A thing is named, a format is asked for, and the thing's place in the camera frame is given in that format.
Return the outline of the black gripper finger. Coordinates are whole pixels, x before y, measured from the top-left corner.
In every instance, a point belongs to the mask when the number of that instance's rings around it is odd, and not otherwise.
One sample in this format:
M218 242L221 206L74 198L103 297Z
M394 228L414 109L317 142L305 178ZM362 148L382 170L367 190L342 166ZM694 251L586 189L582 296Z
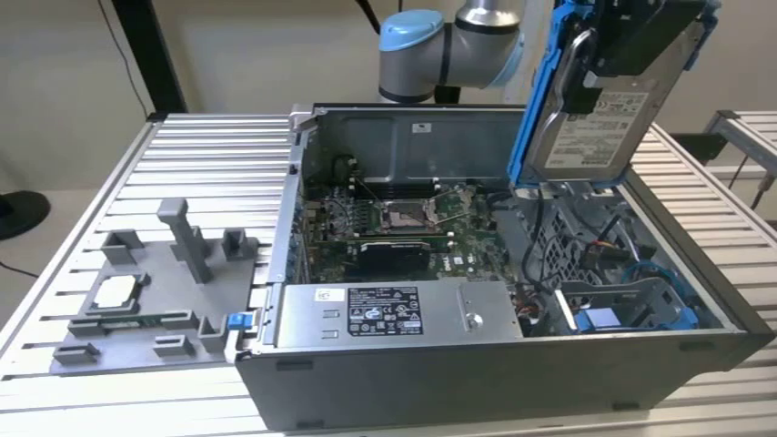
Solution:
M577 72L565 88L565 112L567 114L590 114L601 95L601 87L583 85L585 76L585 72Z

